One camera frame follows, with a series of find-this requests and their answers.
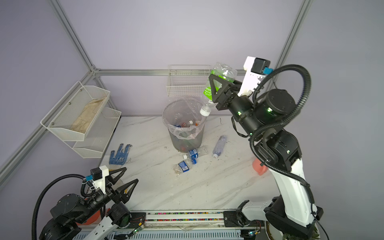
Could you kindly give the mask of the small bottle blue label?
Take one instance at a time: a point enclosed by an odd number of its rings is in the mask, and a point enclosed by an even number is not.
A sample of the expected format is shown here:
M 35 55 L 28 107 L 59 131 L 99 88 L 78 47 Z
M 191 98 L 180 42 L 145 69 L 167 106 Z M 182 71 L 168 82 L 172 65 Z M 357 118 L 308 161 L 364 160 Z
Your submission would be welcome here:
M 176 127 L 177 128 L 189 128 L 190 126 L 193 126 L 193 125 L 194 125 L 194 122 L 192 120 L 190 120 L 187 122 L 178 123 L 178 124 L 176 124 Z

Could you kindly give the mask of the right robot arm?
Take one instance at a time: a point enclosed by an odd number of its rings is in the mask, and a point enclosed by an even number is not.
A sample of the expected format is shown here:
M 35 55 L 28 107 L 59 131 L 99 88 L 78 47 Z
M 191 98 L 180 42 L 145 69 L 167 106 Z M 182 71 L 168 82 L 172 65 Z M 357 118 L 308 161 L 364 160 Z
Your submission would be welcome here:
M 263 92 L 274 76 L 287 71 L 298 73 L 303 90 L 298 101 L 282 89 Z M 267 221 L 283 233 L 285 239 L 309 240 L 324 213 L 317 207 L 310 184 L 305 180 L 302 151 L 297 138 L 285 127 L 299 115 L 311 91 L 311 76 L 300 65 L 286 65 L 273 70 L 252 90 L 242 96 L 243 83 L 209 76 L 212 100 L 218 110 L 229 110 L 233 124 L 244 129 L 256 159 L 273 174 L 280 194 L 264 208 Z

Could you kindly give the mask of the green crushed plastic bottle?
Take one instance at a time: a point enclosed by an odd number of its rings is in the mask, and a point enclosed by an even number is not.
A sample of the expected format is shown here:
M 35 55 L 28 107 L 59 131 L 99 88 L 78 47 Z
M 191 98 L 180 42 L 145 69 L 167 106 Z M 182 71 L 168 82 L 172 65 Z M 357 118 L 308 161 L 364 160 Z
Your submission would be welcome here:
M 196 138 L 196 134 L 190 132 L 181 132 L 176 134 L 176 137 L 180 140 L 191 140 Z

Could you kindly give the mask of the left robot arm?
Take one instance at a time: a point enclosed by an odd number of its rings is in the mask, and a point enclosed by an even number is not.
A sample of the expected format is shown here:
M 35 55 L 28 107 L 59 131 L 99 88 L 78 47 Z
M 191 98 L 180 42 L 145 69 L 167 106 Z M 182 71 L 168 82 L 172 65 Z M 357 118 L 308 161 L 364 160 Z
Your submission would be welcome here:
M 102 221 L 88 235 L 91 240 L 103 240 L 117 228 L 130 224 L 131 212 L 126 203 L 130 200 L 138 179 L 134 179 L 114 189 L 113 186 L 125 174 L 126 168 L 110 171 L 107 166 L 91 169 L 89 176 L 68 174 L 49 183 L 39 195 L 32 216 L 31 235 L 33 240 L 72 240 L 81 232 L 80 224 L 86 223 L 93 215 L 102 211 L 112 201 L 114 204 Z M 80 195 L 67 194 L 51 209 L 52 218 L 37 233 L 38 213 L 48 190 L 61 180 L 81 179 Z

